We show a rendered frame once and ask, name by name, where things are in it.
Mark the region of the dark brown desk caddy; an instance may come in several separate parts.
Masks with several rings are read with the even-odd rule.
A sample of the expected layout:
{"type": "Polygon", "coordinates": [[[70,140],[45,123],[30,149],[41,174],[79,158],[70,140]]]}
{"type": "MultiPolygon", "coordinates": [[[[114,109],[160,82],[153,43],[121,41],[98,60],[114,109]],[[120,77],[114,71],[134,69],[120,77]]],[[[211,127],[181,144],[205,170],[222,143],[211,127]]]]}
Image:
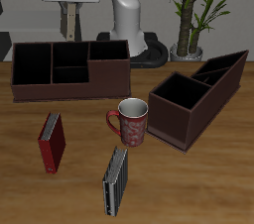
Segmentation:
{"type": "Polygon", "coordinates": [[[16,102],[129,97],[128,44],[16,43],[11,88],[16,102]]]}
{"type": "Polygon", "coordinates": [[[149,92],[146,133],[187,152],[239,89],[247,56],[211,58],[191,76],[171,73],[149,92]]]}

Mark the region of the red book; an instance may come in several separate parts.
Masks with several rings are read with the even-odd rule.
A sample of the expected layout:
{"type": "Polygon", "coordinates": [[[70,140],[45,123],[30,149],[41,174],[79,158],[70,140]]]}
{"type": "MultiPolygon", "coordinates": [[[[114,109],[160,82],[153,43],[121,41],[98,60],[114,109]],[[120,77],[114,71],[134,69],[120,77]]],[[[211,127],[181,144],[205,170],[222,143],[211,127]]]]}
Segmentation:
{"type": "Polygon", "coordinates": [[[65,148],[64,128],[60,113],[48,114],[38,143],[46,173],[56,173],[65,148]]]}

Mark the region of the black book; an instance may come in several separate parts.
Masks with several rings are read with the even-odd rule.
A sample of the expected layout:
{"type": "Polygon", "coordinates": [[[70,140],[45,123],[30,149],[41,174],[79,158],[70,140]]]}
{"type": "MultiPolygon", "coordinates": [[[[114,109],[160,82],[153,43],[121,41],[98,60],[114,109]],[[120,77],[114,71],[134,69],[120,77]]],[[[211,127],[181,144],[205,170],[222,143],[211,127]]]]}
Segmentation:
{"type": "Polygon", "coordinates": [[[115,148],[102,180],[106,215],[117,215],[127,181],[128,150],[115,148]]]}

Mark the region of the green pot plant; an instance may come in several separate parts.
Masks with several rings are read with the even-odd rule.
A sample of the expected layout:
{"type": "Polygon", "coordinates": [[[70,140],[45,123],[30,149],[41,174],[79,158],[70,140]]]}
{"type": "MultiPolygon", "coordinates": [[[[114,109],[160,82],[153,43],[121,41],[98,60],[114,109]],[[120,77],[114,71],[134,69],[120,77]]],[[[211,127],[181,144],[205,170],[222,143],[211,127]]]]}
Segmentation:
{"type": "Polygon", "coordinates": [[[203,50],[197,45],[200,33],[212,30],[210,23],[213,20],[229,14],[229,11],[223,11],[227,0],[221,0],[211,8],[213,1],[174,1],[181,21],[178,41],[170,48],[170,61],[201,61],[203,50]]]}

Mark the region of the red patterned mug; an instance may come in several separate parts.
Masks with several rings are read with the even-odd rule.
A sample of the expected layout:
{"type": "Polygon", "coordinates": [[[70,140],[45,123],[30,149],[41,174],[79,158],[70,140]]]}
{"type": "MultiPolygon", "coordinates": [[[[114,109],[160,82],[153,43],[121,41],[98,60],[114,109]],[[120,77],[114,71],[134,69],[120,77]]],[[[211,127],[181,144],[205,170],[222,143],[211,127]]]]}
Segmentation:
{"type": "Polygon", "coordinates": [[[126,147],[138,147],[144,141],[148,110],[145,101],[139,98],[127,98],[119,103],[117,110],[107,112],[106,123],[126,147]],[[109,120],[111,116],[118,118],[120,129],[111,124],[109,120]]]}

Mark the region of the flat black base plate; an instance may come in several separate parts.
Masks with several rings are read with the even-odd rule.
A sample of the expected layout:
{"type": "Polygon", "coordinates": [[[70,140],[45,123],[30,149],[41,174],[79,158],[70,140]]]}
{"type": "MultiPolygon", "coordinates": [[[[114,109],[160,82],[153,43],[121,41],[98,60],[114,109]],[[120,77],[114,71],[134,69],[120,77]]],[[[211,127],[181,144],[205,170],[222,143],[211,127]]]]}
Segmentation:
{"type": "MultiPolygon", "coordinates": [[[[110,41],[107,32],[97,36],[97,44],[90,46],[91,59],[126,59],[128,44],[125,41],[110,41]]],[[[158,41],[153,32],[145,32],[145,42],[148,46],[140,55],[130,58],[132,68],[156,68],[168,61],[168,49],[158,41]]]]}

